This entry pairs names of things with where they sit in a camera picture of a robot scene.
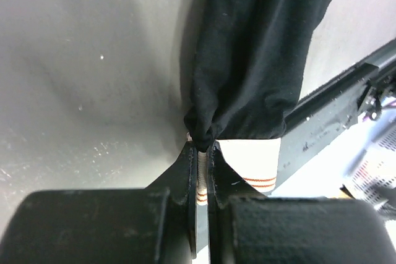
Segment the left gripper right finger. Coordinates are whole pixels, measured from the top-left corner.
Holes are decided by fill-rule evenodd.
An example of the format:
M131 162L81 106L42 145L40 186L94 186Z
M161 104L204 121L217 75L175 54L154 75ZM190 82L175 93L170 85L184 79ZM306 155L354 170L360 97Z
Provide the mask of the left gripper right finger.
M207 152L207 202L210 263L248 263L238 247L238 223L244 220L233 214L234 199L265 199L224 159L218 142Z

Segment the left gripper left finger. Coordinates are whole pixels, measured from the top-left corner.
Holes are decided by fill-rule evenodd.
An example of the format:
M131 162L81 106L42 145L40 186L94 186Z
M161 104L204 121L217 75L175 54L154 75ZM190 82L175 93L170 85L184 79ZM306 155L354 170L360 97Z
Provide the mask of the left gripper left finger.
M147 190L162 190L157 260L193 260L197 255L197 149L187 141L176 161Z

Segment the black underwear beige waistband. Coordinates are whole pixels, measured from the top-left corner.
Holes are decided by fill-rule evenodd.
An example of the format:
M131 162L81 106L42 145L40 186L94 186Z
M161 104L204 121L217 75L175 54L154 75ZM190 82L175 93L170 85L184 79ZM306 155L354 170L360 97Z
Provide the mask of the black underwear beige waistband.
M285 119L331 1L206 0L184 118L198 151L197 204L208 202L207 151L215 141L249 185L275 187Z

